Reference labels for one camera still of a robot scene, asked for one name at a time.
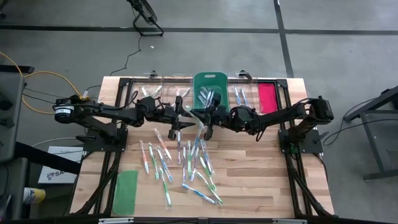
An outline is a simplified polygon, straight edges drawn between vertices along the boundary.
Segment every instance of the black chair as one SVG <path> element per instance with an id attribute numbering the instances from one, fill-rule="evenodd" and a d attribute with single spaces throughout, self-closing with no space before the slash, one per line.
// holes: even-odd
<path id="1" fill-rule="evenodd" d="M 4 6 L 6 6 L 7 3 L 8 0 L 2 0 L 2 2 L 0 3 L 0 19 L 6 18 L 6 15 L 2 13 L 2 9 L 4 8 Z"/>

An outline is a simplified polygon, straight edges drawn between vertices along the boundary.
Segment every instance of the black cable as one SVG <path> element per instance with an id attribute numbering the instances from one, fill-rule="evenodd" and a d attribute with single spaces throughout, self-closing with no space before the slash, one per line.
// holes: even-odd
<path id="1" fill-rule="evenodd" d="M 68 154 L 68 153 L 74 153 L 74 152 L 83 152 L 83 150 L 79 150 L 79 151 L 71 151 L 71 152 L 59 152 L 59 153 L 52 153 L 52 155 Z"/>
<path id="2" fill-rule="evenodd" d="M 138 39 L 138 50 L 137 50 L 136 52 L 134 52 L 134 53 L 132 53 L 132 54 L 129 54 L 129 55 L 127 56 L 127 60 L 126 60 L 126 63 L 124 64 L 124 67 L 123 67 L 123 68 L 120 68 L 120 69 L 117 69 L 117 70 L 115 70 L 115 71 L 113 71 L 113 72 L 111 72 L 111 73 L 109 74 L 109 76 L 112 76 L 113 73 L 120 72 L 120 71 L 122 71 L 122 70 L 124 70 L 124 69 L 127 69 L 127 64 L 129 63 L 129 58 L 130 58 L 130 56 L 133 56 L 133 55 L 135 55 L 136 53 L 138 53 L 138 52 L 141 51 L 141 46 L 140 46 L 141 38 L 142 38 L 142 36 L 140 36 L 140 38 Z"/>
<path id="3" fill-rule="evenodd" d="M 33 97 L 33 96 L 29 96 L 28 94 L 25 94 L 25 93 L 23 93 L 23 95 L 24 95 L 24 96 L 27 96 L 27 97 L 29 97 L 29 98 L 35 99 L 35 100 L 40 100 L 40 101 L 43 101 L 43 102 L 46 102 L 46 103 L 55 104 L 55 103 L 53 103 L 53 102 L 51 102 L 51 101 L 47 101 L 47 100 L 43 100 L 43 99 L 36 98 L 36 97 Z"/>
<path id="4" fill-rule="evenodd" d="M 67 97 L 64 97 L 64 96 L 57 96 L 57 95 L 53 95 L 53 94 L 50 94 L 50 93 L 44 93 L 44 92 L 37 91 L 37 90 L 31 90 L 30 88 L 25 88 L 25 90 L 33 91 L 35 93 L 45 94 L 45 95 L 48 95 L 48 96 L 55 96 L 55 97 L 59 97 L 59 98 L 67 98 Z"/>
<path id="5" fill-rule="evenodd" d="M 314 156 L 318 157 L 319 161 L 321 161 L 323 168 L 325 170 L 325 175 L 326 175 L 326 181 L 329 182 L 329 178 L 328 178 L 328 170 L 326 169 L 326 165 L 325 162 L 323 161 L 323 159 L 317 154 L 317 153 L 313 153 Z"/>
<path id="6" fill-rule="evenodd" d="M 344 118 L 347 116 L 347 114 L 348 114 L 350 111 L 352 111 L 353 109 L 355 109 L 357 106 L 362 105 L 362 104 L 364 104 L 364 103 L 367 103 L 367 102 L 369 102 L 369 101 L 372 101 L 372 100 L 374 100 L 374 99 L 376 99 L 376 98 L 372 98 L 372 99 L 370 99 L 370 100 L 366 100 L 366 101 L 364 101 L 364 102 L 358 103 L 357 105 L 355 105 L 355 106 L 353 106 L 351 109 L 349 109 L 349 110 L 344 114 L 344 116 L 343 116 L 342 119 L 341 119 L 340 129 L 339 129 L 338 132 L 337 132 L 337 136 L 334 138 L 334 140 L 332 140 L 331 143 L 325 144 L 326 140 L 329 139 L 330 136 L 332 136 L 332 135 L 334 135 L 334 134 L 336 134 L 336 133 L 333 133 L 332 135 L 329 135 L 329 136 L 323 141 L 323 145 L 324 145 L 324 146 L 330 146 L 330 145 L 332 145 L 332 144 L 337 140 L 338 136 L 340 135 L 340 132 L 342 131 L 341 129 L 343 128 Z"/>
<path id="7" fill-rule="evenodd" d="M 379 119 L 379 120 L 368 121 L 368 122 L 365 122 L 365 123 L 362 123 L 362 124 L 357 124 L 357 125 L 354 125 L 354 126 L 350 126 L 350 127 L 347 127 L 347 128 L 343 128 L 343 129 L 341 129 L 341 130 L 339 130 L 339 131 L 337 131 L 337 132 L 335 132 L 335 133 L 329 135 L 325 140 L 323 140 L 323 145 L 324 145 L 324 146 L 329 146 L 331 143 L 333 143 L 334 141 L 336 141 L 336 140 L 335 140 L 336 138 L 335 138 L 331 143 L 325 144 L 325 141 L 328 140 L 330 137 L 334 136 L 335 134 L 339 135 L 340 132 L 345 131 L 345 130 L 347 130 L 347 129 L 355 128 L 355 127 L 358 127 L 358 126 L 361 126 L 361 125 L 364 125 L 364 124 L 369 124 L 369 123 L 379 122 L 379 121 L 398 121 L 398 119 Z"/>
<path id="8" fill-rule="evenodd" d="M 91 88 L 96 88 L 96 87 L 100 87 L 101 85 L 93 85 L 93 86 L 90 86 L 90 87 L 88 87 L 87 89 L 86 89 L 86 91 L 88 91 L 89 89 L 91 89 Z"/>

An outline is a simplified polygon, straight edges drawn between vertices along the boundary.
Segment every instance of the wire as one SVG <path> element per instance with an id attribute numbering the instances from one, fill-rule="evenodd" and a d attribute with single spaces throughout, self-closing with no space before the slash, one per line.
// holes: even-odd
<path id="1" fill-rule="evenodd" d="M 369 124 L 369 123 L 379 122 L 379 121 L 398 121 L 398 119 L 379 119 L 379 120 L 368 121 L 368 122 L 365 122 L 365 123 L 362 123 L 362 124 L 357 124 L 357 125 L 354 125 L 354 126 L 350 126 L 350 127 L 347 127 L 347 128 L 343 128 L 343 129 L 341 129 L 341 130 L 339 130 L 339 131 L 337 131 L 337 132 L 335 132 L 335 133 L 329 135 L 325 140 L 323 140 L 323 145 L 324 145 L 324 146 L 329 146 L 331 143 L 333 143 L 333 142 L 335 141 L 336 138 L 335 138 L 331 143 L 329 143 L 329 144 L 325 144 L 325 141 L 328 140 L 330 137 L 334 136 L 335 134 L 339 135 L 340 132 L 345 131 L 345 130 L 347 130 L 347 129 L 355 128 L 355 127 L 358 127 L 358 126 L 361 126 L 361 125 L 364 125 L 364 124 Z"/>
<path id="2" fill-rule="evenodd" d="M 58 153 L 52 153 L 52 155 L 59 155 L 59 154 L 69 154 L 69 153 L 74 153 L 74 152 L 83 152 L 84 150 L 79 150 L 79 151 L 70 151 L 70 152 L 58 152 Z"/>
<path id="3" fill-rule="evenodd" d="M 31 73 L 31 74 L 29 74 L 29 75 L 24 76 L 24 75 L 22 74 L 22 72 L 21 72 L 19 66 L 17 65 L 17 63 L 15 63 L 15 61 L 13 61 L 13 59 L 11 59 L 10 57 L 8 57 L 6 54 L 4 54 L 4 53 L 2 53 L 2 52 L 0 52 L 0 54 L 3 55 L 4 57 L 6 57 L 10 62 L 12 62 L 12 63 L 15 65 L 15 67 L 18 69 L 18 72 L 19 72 L 19 74 L 21 75 L 21 77 L 29 78 L 29 77 L 31 77 L 32 75 L 43 74 L 43 73 L 55 75 L 55 76 L 58 76 L 58 77 L 64 79 L 67 83 L 69 83 L 69 85 L 74 89 L 74 91 L 77 93 L 77 95 L 81 96 L 81 94 L 80 94 L 79 91 L 76 89 L 76 87 L 72 84 L 72 82 L 70 82 L 70 81 L 69 81 L 67 78 L 65 78 L 63 75 L 57 74 L 57 73 L 55 73 L 55 72 L 39 71 L 39 72 L 34 72 L 34 73 Z M 35 111 L 35 112 L 42 113 L 42 114 L 54 114 L 54 112 L 46 112 L 46 111 L 41 111 L 41 110 L 37 110 L 37 109 L 33 108 L 31 105 L 29 105 L 28 103 L 26 103 L 26 101 L 25 101 L 25 99 L 24 99 L 24 96 L 22 96 L 22 102 L 24 102 L 24 104 L 25 104 L 29 109 L 31 109 L 31 110 L 33 110 L 33 111 Z"/>
<path id="4" fill-rule="evenodd" d="M 46 102 L 46 103 L 55 104 L 55 103 L 53 103 L 53 102 L 51 102 L 51 101 L 47 101 L 47 100 L 43 100 L 43 99 L 40 99 L 40 98 L 36 98 L 36 97 L 34 97 L 34 96 L 29 96 L 28 94 L 25 94 L 25 93 L 23 93 L 23 95 L 24 95 L 24 96 L 27 96 L 27 97 L 29 97 L 29 98 L 35 99 L 35 100 L 40 100 L 40 101 L 43 101 L 43 102 Z"/>
<path id="5" fill-rule="evenodd" d="M 323 165 L 323 169 L 325 170 L 326 181 L 329 182 L 328 170 L 326 169 L 325 162 L 323 161 L 323 159 L 322 159 L 317 153 L 313 153 L 313 155 L 316 156 L 316 157 L 318 157 L 319 161 L 321 161 L 321 163 L 322 163 L 322 165 Z"/>
<path id="6" fill-rule="evenodd" d="M 349 110 L 344 114 L 344 116 L 343 116 L 342 119 L 341 119 L 340 128 L 339 128 L 339 130 L 338 130 L 338 132 L 337 132 L 336 137 L 331 141 L 331 143 L 325 144 L 326 140 L 329 139 L 330 136 L 332 136 L 332 135 L 334 135 L 334 134 L 336 134 L 336 133 L 333 133 L 332 135 L 329 135 L 325 140 L 323 140 L 323 145 L 324 145 L 324 146 L 330 146 L 330 145 L 332 145 L 332 144 L 337 140 L 338 136 L 340 135 L 340 132 L 342 131 L 341 129 L 343 128 L 344 118 L 347 116 L 347 114 L 348 114 L 350 111 L 352 111 L 353 109 L 355 109 L 357 106 L 362 105 L 362 104 L 364 104 L 364 103 L 367 103 L 367 102 L 369 102 L 369 101 L 372 101 L 372 100 L 374 100 L 374 99 L 376 99 L 376 98 L 372 98 L 372 99 L 370 99 L 370 100 L 366 100 L 366 101 L 364 101 L 364 102 L 358 103 L 357 105 L 355 105 L 355 106 L 353 106 L 351 109 L 349 109 Z"/>
<path id="7" fill-rule="evenodd" d="M 70 137 L 70 138 L 55 138 L 55 139 L 50 139 L 50 140 L 36 143 L 36 144 L 32 145 L 32 147 L 39 146 L 39 145 L 47 143 L 47 142 L 58 141 L 58 140 L 77 140 L 77 139 L 75 137 L 73 137 L 73 138 L 72 137 Z"/>
<path id="8" fill-rule="evenodd" d="M 30 88 L 25 88 L 25 90 L 33 91 L 35 93 L 45 94 L 45 95 L 48 95 L 48 96 L 54 96 L 54 97 L 59 97 L 59 98 L 67 98 L 67 97 L 64 97 L 64 96 L 57 96 L 57 95 L 53 95 L 53 94 L 50 94 L 50 93 L 43 93 L 41 91 L 31 90 Z"/>
<path id="9" fill-rule="evenodd" d="M 86 89 L 86 91 L 88 91 L 88 90 L 91 89 L 91 88 L 100 87 L 100 86 L 101 86 L 101 85 L 90 86 L 90 87 L 88 87 L 88 88 Z"/>
<path id="10" fill-rule="evenodd" d="M 132 53 L 132 54 L 129 54 L 129 55 L 127 56 L 127 60 L 126 60 L 126 63 L 124 64 L 124 67 L 123 67 L 123 68 L 120 68 L 120 69 L 117 69 L 117 70 L 115 70 L 115 71 L 113 71 L 113 72 L 111 72 L 111 73 L 109 74 L 109 76 L 112 76 L 113 73 L 120 72 L 120 71 L 122 71 L 122 70 L 124 70 L 124 69 L 127 69 L 127 64 L 129 63 L 129 58 L 130 58 L 130 56 L 133 56 L 133 55 L 135 55 L 136 53 L 138 53 L 138 52 L 141 51 L 141 46 L 140 46 L 141 38 L 142 38 L 142 36 L 140 36 L 140 38 L 138 39 L 138 50 L 137 50 L 136 52 L 134 52 L 134 53 Z"/>

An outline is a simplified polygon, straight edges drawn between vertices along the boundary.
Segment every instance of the green plastic tray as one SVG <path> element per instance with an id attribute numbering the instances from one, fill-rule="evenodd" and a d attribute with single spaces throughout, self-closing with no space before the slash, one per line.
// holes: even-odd
<path id="1" fill-rule="evenodd" d="M 203 108 L 198 99 L 200 88 L 210 88 L 221 95 L 221 105 L 229 109 L 228 77 L 222 72 L 201 72 L 193 77 L 193 107 Z"/>

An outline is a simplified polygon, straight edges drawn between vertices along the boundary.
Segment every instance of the black metal frame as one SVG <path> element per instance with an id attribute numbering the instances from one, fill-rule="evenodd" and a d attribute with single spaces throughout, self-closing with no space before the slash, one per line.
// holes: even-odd
<path id="1" fill-rule="evenodd" d="M 365 129 L 366 135 L 369 140 L 370 147 L 372 149 L 374 158 L 376 160 L 377 166 L 379 168 L 379 172 L 368 174 L 363 176 L 363 180 L 376 180 L 387 177 L 396 177 L 398 176 L 398 169 L 394 169 L 391 164 L 390 157 L 388 155 L 388 151 L 386 149 L 380 149 L 377 147 L 375 143 L 375 136 L 373 136 L 371 128 L 367 124 L 370 120 L 368 119 L 368 114 L 371 113 L 398 113 L 398 110 L 377 110 L 378 108 L 384 106 L 387 103 L 393 102 L 398 97 L 398 86 L 384 91 L 380 96 L 365 104 L 364 106 L 358 108 L 356 111 L 348 114 L 343 119 L 345 122 L 349 123 L 355 118 L 361 118 L 363 123 L 363 127 Z"/>
<path id="2" fill-rule="evenodd" d="M 81 164 L 69 159 L 41 151 L 32 146 L 16 142 L 14 158 L 26 158 L 29 162 L 62 170 L 72 174 L 79 174 Z"/>

